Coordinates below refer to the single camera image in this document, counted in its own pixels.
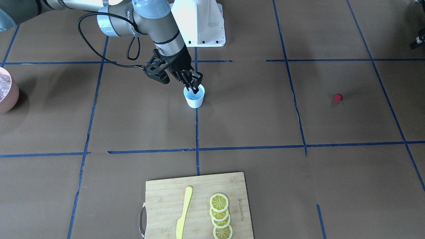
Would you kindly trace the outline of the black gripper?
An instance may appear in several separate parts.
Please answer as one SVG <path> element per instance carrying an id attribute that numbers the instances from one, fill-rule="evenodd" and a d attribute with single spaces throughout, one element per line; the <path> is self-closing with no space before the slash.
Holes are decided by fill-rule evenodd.
<path id="1" fill-rule="evenodd" d="M 192 67 L 192 59 L 187 47 L 183 47 L 177 54 L 168 56 L 168 70 L 177 81 L 185 85 L 188 92 L 197 94 L 202 82 L 203 74 Z"/>

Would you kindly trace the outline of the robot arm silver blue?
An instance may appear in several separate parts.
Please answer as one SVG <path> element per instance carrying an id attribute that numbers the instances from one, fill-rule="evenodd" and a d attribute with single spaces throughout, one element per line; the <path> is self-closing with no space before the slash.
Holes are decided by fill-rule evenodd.
<path id="1" fill-rule="evenodd" d="M 147 65 L 132 65 L 151 79 L 168 84 L 168 73 L 196 94 L 203 75 L 191 65 L 191 56 L 166 0 L 2 0 L 1 31 L 7 31 L 52 10 L 84 10 L 78 20 L 96 16 L 100 30 L 110 37 L 148 35 L 155 44 Z"/>

